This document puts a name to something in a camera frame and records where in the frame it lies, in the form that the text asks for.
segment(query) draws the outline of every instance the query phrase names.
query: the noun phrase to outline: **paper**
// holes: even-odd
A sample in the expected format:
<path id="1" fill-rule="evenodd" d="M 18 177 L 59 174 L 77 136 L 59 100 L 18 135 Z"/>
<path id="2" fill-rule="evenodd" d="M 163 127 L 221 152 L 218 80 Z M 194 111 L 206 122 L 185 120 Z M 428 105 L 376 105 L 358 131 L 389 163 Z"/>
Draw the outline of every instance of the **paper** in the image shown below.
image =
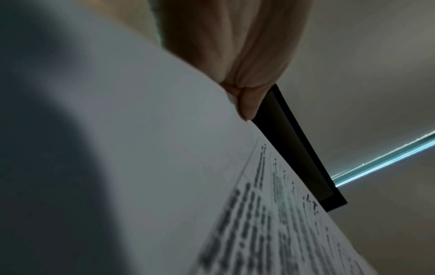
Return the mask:
<path id="1" fill-rule="evenodd" d="M 97 163 L 121 273 L 375 274 L 219 85 L 76 2 L 23 3 L 57 50 L 18 66 Z M 80 247 L 63 266 L 110 264 Z"/>

